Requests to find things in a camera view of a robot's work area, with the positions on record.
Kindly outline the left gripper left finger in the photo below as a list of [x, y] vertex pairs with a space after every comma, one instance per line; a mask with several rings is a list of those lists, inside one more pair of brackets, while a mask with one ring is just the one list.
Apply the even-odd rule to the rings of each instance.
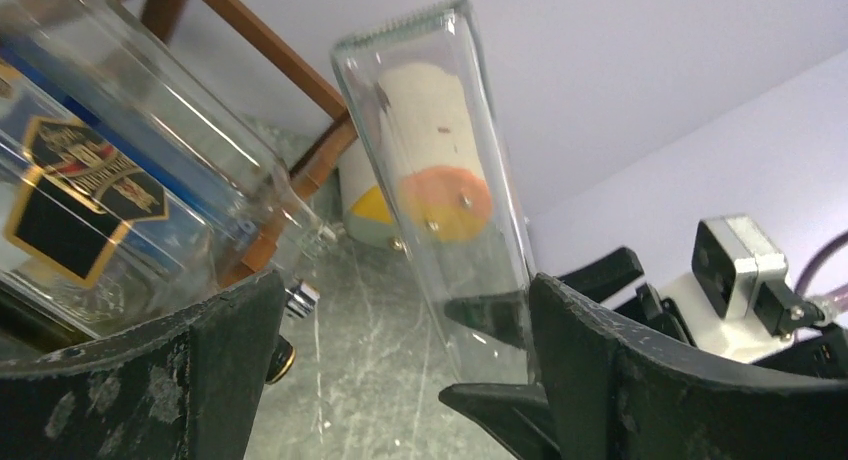
[[1, 365], [5, 459], [240, 459], [284, 311], [267, 270], [122, 333]]

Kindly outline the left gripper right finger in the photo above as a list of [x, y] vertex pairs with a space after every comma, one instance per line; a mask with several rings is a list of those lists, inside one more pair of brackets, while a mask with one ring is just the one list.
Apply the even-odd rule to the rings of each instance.
[[565, 459], [843, 459], [847, 384], [737, 363], [540, 274], [540, 378]]

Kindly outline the clear bottle black gold cap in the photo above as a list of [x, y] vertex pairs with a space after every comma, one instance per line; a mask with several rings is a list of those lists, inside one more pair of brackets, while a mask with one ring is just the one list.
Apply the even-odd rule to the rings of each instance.
[[15, 65], [1, 66], [1, 305], [71, 343], [212, 296], [211, 227]]

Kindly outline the small clear glass bottle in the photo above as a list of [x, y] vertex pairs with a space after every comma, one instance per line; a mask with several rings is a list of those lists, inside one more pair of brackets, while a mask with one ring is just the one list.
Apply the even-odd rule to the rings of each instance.
[[274, 144], [234, 113], [119, 0], [1, 0], [1, 40], [102, 135], [259, 270], [320, 257], [335, 230]]

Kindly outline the blue glass bottle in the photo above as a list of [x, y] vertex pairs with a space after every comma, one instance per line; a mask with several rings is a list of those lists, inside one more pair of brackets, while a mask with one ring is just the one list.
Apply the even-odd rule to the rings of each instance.
[[68, 330], [106, 336], [237, 279], [282, 182], [244, 192], [160, 116], [119, 106], [79, 70], [1, 50], [1, 290]]

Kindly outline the brown wooden wine rack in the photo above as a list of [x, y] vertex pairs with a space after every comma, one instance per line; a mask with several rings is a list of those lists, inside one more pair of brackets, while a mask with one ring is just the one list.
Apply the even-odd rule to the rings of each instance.
[[303, 138], [290, 164], [311, 196], [354, 131], [329, 78], [339, 0], [139, 0], [142, 24], [223, 102], [263, 129]]

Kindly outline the cream orange yellow drawer cabinet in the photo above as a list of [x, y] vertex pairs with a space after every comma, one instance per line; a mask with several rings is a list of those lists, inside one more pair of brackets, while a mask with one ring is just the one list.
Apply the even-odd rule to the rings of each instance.
[[[432, 63], [409, 62], [388, 68], [358, 100], [358, 129], [387, 154], [400, 212], [444, 243], [477, 237], [493, 218], [494, 202], [459, 77]], [[402, 236], [364, 140], [345, 151], [339, 173], [349, 236], [400, 249]]]

